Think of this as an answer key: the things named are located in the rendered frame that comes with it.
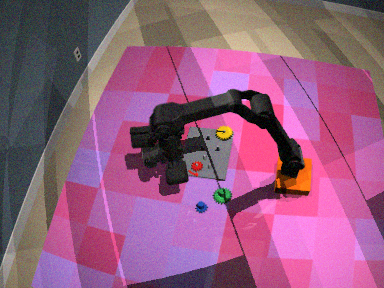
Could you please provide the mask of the green gear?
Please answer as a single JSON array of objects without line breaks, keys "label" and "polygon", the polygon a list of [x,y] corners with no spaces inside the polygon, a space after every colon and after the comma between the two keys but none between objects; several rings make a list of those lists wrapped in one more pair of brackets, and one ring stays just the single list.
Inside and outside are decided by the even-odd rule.
[{"label": "green gear", "polygon": [[221,202],[221,204],[225,204],[225,202],[227,203],[227,201],[229,202],[230,200],[229,199],[231,199],[231,195],[232,195],[232,193],[231,193],[231,191],[229,191],[229,189],[227,189],[227,187],[226,188],[220,188],[220,189],[217,189],[217,190],[215,190],[216,192],[213,192],[214,194],[213,194],[213,199],[214,199],[214,201],[216,201],[216,202],[218,202],[218,204],[220,204],[220,202]]}]

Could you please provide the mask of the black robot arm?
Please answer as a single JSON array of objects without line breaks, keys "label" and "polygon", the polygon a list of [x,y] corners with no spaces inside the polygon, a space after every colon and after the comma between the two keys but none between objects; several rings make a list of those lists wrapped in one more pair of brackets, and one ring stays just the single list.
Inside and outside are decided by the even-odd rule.
[{"label": "black robot arm", "polygon": [[[242,100],[250,102],[250,108]],[[148,168],[165,164],[161,147],[173,149],[180,143],[184,126],[188,123],[213,116],[235,113],[261,129],[266,129],[276,142],[281,174],[297,179],[300,170],[305,168],[301,146],[287,132],[275,116],[275,111],[266,93],[253,90],[229,89],[225,93],[179,104],[161,103],[155,106],[150,116],[149,126],[130,127],[132,148],[143,148],[142,159]],[[158,140],[157,144],[156,141]],[[160,147],[161,145],[161,147]],[[295,178],[296,177],[296,178]]]}]

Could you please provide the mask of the red gear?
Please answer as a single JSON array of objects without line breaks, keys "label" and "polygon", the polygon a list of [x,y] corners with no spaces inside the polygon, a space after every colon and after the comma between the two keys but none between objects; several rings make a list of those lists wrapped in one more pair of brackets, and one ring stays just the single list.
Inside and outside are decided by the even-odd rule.
[{"label": "red gear", "polygon": [[[198,167],[196,167],[196,164],[198,164]],[[201,162],[199,163],[199,161],[198,162],[196,162],[195,161],[195,163],[193,163],[193,165],[191,165],[191,169],[193,169],[193,171],[198,171],[199,172],[199,170],[202,170],[201,168],[203,168],[203,164],[201,164]]]}]

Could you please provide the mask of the yellow gear with black stripe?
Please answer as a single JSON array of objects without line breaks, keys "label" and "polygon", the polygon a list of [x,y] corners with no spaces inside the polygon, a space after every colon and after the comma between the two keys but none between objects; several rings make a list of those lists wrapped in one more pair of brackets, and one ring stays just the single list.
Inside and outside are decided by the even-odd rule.
[{"label": "yellow gear with black stripe", "polygon": [[[226,130],[226,132],[224,133],[223,130]],[[222,139],[223,139],[223,141],[224,141],[224,139],[229,140],[229,138],[231,139],[231,137],[233,137],[233,131],[232,131],[231,127],[229,127],[229,126],[228,127],[226,127],[226,126],[221,127],[220,126],[220,128],[218,127],[218,129],[216,131],[216,135],[217,135],[218,139],[220,139],[220,140],[222,140]]]}]

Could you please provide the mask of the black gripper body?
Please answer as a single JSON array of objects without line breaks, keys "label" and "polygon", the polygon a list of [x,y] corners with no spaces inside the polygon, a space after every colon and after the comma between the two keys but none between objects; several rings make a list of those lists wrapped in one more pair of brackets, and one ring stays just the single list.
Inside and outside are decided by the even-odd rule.
[{"label": "black gripper body", "polygon": [[[161,145],[160,145],[161,147]],[[164,156],[165,162],[169,162],[169,168],[165,170],[165,177],[169,185],[186,183],[189,181],[187,168],[184,167],[182,143],[173,149],[164,149],[161,147],[161,153]]]}]

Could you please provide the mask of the dark blue gear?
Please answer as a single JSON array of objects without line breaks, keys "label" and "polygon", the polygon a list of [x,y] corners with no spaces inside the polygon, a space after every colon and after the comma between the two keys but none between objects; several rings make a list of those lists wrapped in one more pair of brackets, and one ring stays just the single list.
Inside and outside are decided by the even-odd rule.
[{"label": "dark blue gear", "polygon": [[196,207],[196,209],[197,209],[197,212],[205,212],[205,211],[207,211],[207,206],[206,206],[207,204],[205,204],[204,202],[202,202],[202,201],[200,201],[199,203],[198,203],[198,205],[196,205],[197,207]]}]

